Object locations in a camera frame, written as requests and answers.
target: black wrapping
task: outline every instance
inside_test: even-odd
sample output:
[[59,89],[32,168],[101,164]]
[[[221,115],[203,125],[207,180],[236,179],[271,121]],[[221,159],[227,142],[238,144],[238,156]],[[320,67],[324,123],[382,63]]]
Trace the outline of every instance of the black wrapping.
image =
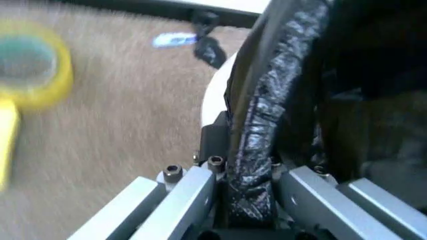
[[196,11],[191,19],[197,42],[194,48],[194,56],[203,60],[208,65],[219,69],[227,60],[226,52],[220,47],[218,40],[209,37],[208,34],[220,23],[220,17],[208,11]]
[[290,122],[302,116],[308,123],[306,139],[309,143],[313,139],[313,96],[298,101],[299,111],[291,109],[295,109],[293,101],[301,99],[298,94],[314,89],[304,87],[303,68],[328,21],[329,3],[273,0],[237,56],[225,95],[232,119],[227,165],[229,227],[271,227],[274,223],[269,157],[279,123],[304,127]]
[[426,11],[420,0],[271,1],[225,92],[229,227],[273,225],[273,150],[427,209]]

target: white plastic part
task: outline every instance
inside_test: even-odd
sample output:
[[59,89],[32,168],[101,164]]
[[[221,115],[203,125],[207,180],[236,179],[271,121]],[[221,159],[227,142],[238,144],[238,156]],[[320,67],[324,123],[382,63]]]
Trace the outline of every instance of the white plastic part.
[[224,101],[224,93],[227,88],[227,81],[235,63],[237,53],[233,54],[222,67],[213,75],[203,97],[201,104],[201,127],[213,124],[222,111],[227,110]]

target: screw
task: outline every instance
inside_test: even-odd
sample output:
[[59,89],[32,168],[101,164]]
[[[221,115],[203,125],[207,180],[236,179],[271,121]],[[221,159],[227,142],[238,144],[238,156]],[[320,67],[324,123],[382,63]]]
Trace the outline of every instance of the screw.
[[214,174],[222,173],[226,169],[226,161],[220,156],[210,156],[207,159],[207,168]]
[[319,175],[327,175],[328,174],[327,170],[322,165],[314,166],[313,170]]
[[169,165],[163,169],[164,181],[168,183],[177,183],[183,177],[183,167],[180,165]]
[[192,164],[194,166],[198,166],[200,163],[199,161],[199,151],[194,151],[193,155],[192,155]]
[[282,165],[282,163],[281,162],[278,162],[278,163],[272,163],[271,164],[271,167],[272,168],[278,168],[278,167],[280,167]]

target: black object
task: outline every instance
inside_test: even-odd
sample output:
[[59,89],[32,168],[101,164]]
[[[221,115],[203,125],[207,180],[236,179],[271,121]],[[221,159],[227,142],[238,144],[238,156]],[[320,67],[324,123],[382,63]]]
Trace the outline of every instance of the black object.
[[210,156],[227,159],[229,140],[230,128],[227,124],[226,112],[223,111],[213,124],[201,128],[199,165],[206,162]]
[[191,4],[183,1],[164,0],[49,0],[51,2],[62,2],[78,4],[100,9],[115,11],[126,11],[136,14],[159,16],[169,19],[191,21],[194,11],[215,12],[219,16],[220,26],[234,26],[238,28],[251,28],[258,13],[239,11],[221,7],[212,7],[202,4]]
[[427,48],[370,47],[339,54],[336,67],[323,82],[328,97],[373,100],[427,89]]
[[194,56],[216,69],[219,69],[227,60],[226,53],[221,49],[218,41],[209,36],[204,36],[195,43]]
[[220,23],[220,17],[209,11],[196,11],[191,19],[197,38],[206,37]]
[[[423,104],[427,95],[414,92],[425,85],[427,75],[420,62],[425,55],[417,54],[417,49],[410,55],[381,50],[366,55],[361,51],[419,43],[427,38],[424,26],[418,26],[421,33],[417,36],[399,30],[405,32],[420,18],[424,20],[426,12],[425,1],[419,0],[270,2],[236,57],[225,93],[231,127],[227,207],[223,209],[228,213],[228,227],[273,228],[273,150],[297,166],[310,165],[315,153],[327,160],[317,159],[316,163],[326,164],[338,181],[367,177],[415,208],[426,205],[426,194],[419,189],[427,181],[427,108]],[[406,18],[400,18],[402,14],[419,18],[403,24]],[[383,23],[396,17],[403,23]],[[364,32],[363,27],[377,20],[379,27]],[[359,63],[374,64],[369,67],[376,82],[362,80],[365,91],[360,91],[365,99],[382,99],[348,103],[324,97],[325,92],[347,87],[347,79],[340,75],[333,84],[322,80],[324,64],[337,52],[351,49],[362,58]],[[387,53],[402,59],[390,59],[378,68],[378,61],[367,59],[384,58]],[[341,72],[348,72],[346,78],[364,76],[357,65],[352,66],[351,58],[347,61],[349,70],[342,68]],[[405,91],[412,95],[396,95]]]
[[221,49],[218,41],[208,37],[208,34],[218,26],[219,22],[219,16],[213,12],[196,11],[192,17],[192,24],[197,35],[194,56],[216,69],[219,69],[227,60],[227,55]]
[[285,143],[293,152],[311,146],[316,85],[301,76],[302,66],[324,29],[329,7],[322,0],[271,1],[237,55],[225,94],[232,116],[229,227],[274,226],[270,156],[279,123],[291,135]]
[[293,229],[192,227],[182,240],[335,240],[333,236],[320,231],[315,234]]

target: tape roll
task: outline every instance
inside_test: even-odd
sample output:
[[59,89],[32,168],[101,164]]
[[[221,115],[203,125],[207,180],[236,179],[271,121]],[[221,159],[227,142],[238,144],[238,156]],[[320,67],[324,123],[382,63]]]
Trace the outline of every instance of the tape roll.
[[70,51],[62,39],[53,31],[35,23],[3,20],[0,21],[0,50],[2,44],[4,44],[3,49],[9,52],[11,46],[34,47],[34,51],[38,51],[44,58],[51,57],[49,61],[53,67],[50,71],[53,72],[50,74],[45,72],[37,77],[27,79],[28,81],[34,80],[34,82],[30,82],[25,87],[15,83],[6,84],[3,82],[0,84],[1,99],[12,100],[19,109],[34,110],[53,105],[70,91],[73,84]]

